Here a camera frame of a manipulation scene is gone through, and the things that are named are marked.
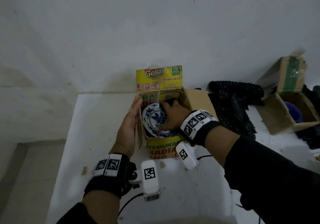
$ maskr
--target plate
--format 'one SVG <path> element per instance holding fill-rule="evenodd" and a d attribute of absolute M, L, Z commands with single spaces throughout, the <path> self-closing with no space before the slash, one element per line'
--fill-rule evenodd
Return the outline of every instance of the plate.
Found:
<path fill-rule="evenodd" d="M 159 103 L 148 105 L 142 112 L 143 125 L 146 130 L 153 136 L 172 137 L 176 136 L 175 130 L 156 132 L 155 128 L 168 121 L 168 116 Z"/>

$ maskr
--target person's right hand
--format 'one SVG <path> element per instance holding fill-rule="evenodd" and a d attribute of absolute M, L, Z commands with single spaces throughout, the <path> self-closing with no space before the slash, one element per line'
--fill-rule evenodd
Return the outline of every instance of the person's right hand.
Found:
<path fill-rule="evenodd" d="M 159 125 L 155 128 L 157 132 L 174 130 L 181 127 L 184 119 L 190 113 L 190 110 L 184 108 L 178 103 L 178 100 L 175 100 L 172 104 L 172 107 L 167 102 L 161 102 L 164 110 L 168 115 L 168 121 L 162 125 Z"/>

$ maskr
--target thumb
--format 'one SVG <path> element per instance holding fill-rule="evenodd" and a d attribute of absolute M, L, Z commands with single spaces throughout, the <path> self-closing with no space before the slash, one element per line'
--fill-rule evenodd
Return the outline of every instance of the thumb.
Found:
<path fill-rule="evenodd" d="M 156 132 L 160 132 L 160 131 L 167 131 L 169 129 L 169 124 L 168 122 L 162 124 L 162 125 L 158 125 L 156 128 L 155 128 L 155 131 Z"/>

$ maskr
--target open cardboard box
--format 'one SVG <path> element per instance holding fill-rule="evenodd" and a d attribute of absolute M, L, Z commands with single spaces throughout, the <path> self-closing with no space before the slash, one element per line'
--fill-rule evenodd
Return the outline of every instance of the open cardboard box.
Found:
<path fill-rule="evenodd" d="M 142 70 L 137 71 L 137 93 L 139 97 L 143 99 L 143 106 L 156 102 L 159 103 L 168 98 L 178 98 L 179 103 L 187 109 L 205 109 L 208 112 L 210 112 L 210 114 L 212 114 L 214 117 L 216 117 L 216 119 L 218 118 L 206 91 L 201 91 L 198 89 L 186 89 L 182 87 L 181 66 L 154 68 L 153 70 L 159 72 L 158 75 L 157 73 L 154 74 L 156 75 L 154 76 L 154 79 L 148 77 L 149 75 L 151 75 L 148 69 L 145 69 L 145 78 L 143 77 Z M 140 90 L 141 87 L 144 89 L 145 85 L 146 88 L 149 88 L 150 84 L 152 88 L 152 85 L 157 83 L 158 85 L 156 85 L 155 88 L 158 89 Z M 137 140 L 139 147 L 141 147 L 141 145 L 146 146 L 149 150 L 149 155 L 151 159 L 178 157 L 175 147 L 179 142 L 185 140 L 181 135 L 167 138 L 148 137 L 143 126 L 141 109 L 139 110 L 139 113 L 137 115 L 137 131 Z"/>
<path fill-rule="evenodd" d="M 272 72 L 280 73 L 276 92 L 263 100 L 265 106 L 257 106 L 257 110 L 270 134 L 300 131 L 320 123 L 320 118 L 313 104 L 301 93 L 306 69 L 306 62 L 301 56 L 281 57 L 272 66 Z M 269 70 L 260 81 L 267 82 L 266 79 L 268 77 L 272 78 L 274 73 L 270 73 Z M 267 84 L 274 85 L 275 83 L 269 81 Z M 301 123 L 294 121 L 285 102 L 293 104 L 300 110 L 302 113 Z"/>

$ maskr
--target person's left hand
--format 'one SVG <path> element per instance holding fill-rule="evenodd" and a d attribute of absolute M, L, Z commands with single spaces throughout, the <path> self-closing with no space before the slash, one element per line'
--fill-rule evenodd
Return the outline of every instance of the person's left hand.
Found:
<path fill-rule="evenodd" d="M 129 112 L 122 121 L 122 124 L 118 130 L 115 144 L 110 150 L 110 153 L 122 153 L 129 158 L 133 155 L 135 146 L 136 115 L 141 107 L 141 104 L 142 99 L 139 99 L 139 97 L 136 96 L 129 109 Z"/>

